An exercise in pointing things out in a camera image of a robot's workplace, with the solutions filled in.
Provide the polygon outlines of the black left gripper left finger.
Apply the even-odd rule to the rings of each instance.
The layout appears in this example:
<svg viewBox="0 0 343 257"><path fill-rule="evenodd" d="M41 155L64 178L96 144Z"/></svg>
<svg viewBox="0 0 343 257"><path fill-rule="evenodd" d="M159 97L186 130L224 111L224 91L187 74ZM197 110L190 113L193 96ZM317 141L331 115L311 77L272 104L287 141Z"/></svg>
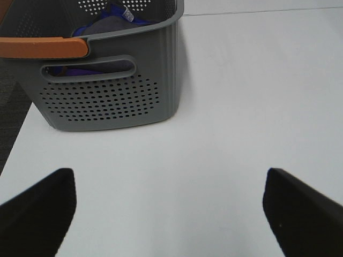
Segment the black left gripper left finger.
<svg viewBox="0 0 343 257"><path fill-rule="evenodd" d="M76 206L70 168L54 171L1 204L1 256L55 256Z"/></svg>

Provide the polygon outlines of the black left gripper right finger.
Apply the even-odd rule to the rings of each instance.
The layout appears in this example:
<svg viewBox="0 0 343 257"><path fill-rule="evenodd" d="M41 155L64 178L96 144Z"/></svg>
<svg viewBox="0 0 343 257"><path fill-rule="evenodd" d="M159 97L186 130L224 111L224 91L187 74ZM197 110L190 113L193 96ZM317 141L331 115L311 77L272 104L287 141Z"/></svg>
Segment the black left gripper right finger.
<svg viewBox="0 0 343 257"><path fill-rule="evenodd" d="M270 168L263 211L284 256L342 256L342 205Z"/></svg>

